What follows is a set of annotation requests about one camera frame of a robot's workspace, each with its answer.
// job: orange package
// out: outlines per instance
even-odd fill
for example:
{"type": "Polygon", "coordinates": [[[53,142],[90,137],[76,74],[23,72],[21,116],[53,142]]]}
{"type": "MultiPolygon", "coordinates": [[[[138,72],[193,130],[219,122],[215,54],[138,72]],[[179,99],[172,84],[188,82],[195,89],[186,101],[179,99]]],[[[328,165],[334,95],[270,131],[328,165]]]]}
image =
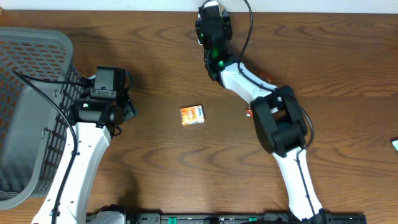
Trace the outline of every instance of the orange package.
{"type": "Polygon", "coordinates": [[[205,115],[201,105],[180,109],[182,126],[205,122],[205,115]]]}

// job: white wall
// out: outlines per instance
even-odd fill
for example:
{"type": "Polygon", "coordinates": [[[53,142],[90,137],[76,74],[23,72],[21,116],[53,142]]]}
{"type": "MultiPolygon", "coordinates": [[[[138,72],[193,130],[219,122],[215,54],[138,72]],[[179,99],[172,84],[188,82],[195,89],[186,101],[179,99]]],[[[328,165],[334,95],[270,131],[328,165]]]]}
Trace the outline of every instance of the white wall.
{"type": "MultiPolygon", "coordinates": [[[[204,0],[0,0],[4,9],[197,11],[204,0]]],[[[247,11],[243,0],[220,0],[247,11]]],[[[257,12],[398,13],[398,0],[249,0],[257,12]]]]}

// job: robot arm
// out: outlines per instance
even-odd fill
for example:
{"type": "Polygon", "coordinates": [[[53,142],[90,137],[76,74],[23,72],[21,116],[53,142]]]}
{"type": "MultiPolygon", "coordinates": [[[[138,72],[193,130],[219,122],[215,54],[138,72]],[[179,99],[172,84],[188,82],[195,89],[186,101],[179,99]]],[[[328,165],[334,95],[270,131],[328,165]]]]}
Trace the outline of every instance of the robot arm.
{"type": "MultiPolygon", "coordinates": [[[[67,181],[63,186],[58,211],[53,211],[58,191],[66,173],[73,150],[73,138],[67,130],[67,140],[55,174],[51,189],[32,224],[53,223],[52,215],[57,214],[57,223],[86,223],[86,209],[96,171],[101,158],[108,148],[115,129],[125,120],[136,115],[124,87],[127,72],[121,68],[98,67],[94,87],[87,88],[70,108],[68,120],[78,141],[78,154],[73,161],[67,181]]],[[[105,212],[91,223],[124,224],[126,216],[120,212],[105,212]]]]}
{"type": "Polygon", "coordinates": [[[307,167],[304,150],[307,126],[291,100],[276,93],[295,99],[293,90],[289,86],[277,88],[262,81],[243,64],[241,69],[245,76],[239,72],[238,63],[225,44],[232,37],[229,15],[217,1],[208,1],[199,8],[195,26],[199,44],[205,48],[205,64],[210,78],[251,105],[258,139],[275,157],[284,178],[290,210],[299,220],[312,218],[322,205],[315,195],[307,167]],[[274,114],[282,110],[285,115],[275,119],[274,114]]]}

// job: basket mesh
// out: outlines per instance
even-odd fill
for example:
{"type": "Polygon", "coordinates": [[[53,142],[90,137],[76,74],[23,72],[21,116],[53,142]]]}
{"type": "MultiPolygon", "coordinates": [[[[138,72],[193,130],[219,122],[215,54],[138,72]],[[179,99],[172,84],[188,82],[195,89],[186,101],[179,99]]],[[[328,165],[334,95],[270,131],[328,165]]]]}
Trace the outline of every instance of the basket mesh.
{"type": "MultiPolygon", "coordinates": [[[[13,70],[44,80],[80,82],[80,75],[72,63],[72,45],[64,35],[44,31],[45,35],[40,38],[40,30],[19,30],[21,32],[16,32],[13,38],[9,32],[2,35],[0,29],[0,149],[5,143],[13,112],[24,87],[23,82],[12,73],[13,70]]],[[[68,107],[82,91],[80,86],[63,86],[57,97],[61,97],[59,107],[64,113],[67,113],[68,107]]],[[[67,125],[59,114],[49,131],[51,135],[40,169],[39,181],[31,197],[41,197],[48,193],[60,163],[67,125]]],[[[21,170],[20,167],[0,169],[0,201],[21,193],[29,183],[31,174],[31,170],[21,170]]]]}

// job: green led light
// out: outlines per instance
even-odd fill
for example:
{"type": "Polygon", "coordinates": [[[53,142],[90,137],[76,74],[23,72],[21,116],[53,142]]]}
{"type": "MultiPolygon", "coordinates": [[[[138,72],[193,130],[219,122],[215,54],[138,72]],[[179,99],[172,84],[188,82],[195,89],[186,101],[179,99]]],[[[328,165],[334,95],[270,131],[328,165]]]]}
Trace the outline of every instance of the green led light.
{"type": "Polygon", "coordinates": [[[211,53],[211,56],[213,57],[213,59],[218,57],[218,53],[219,53],[218,49],[213,50],[213,53],[211,53]]]}

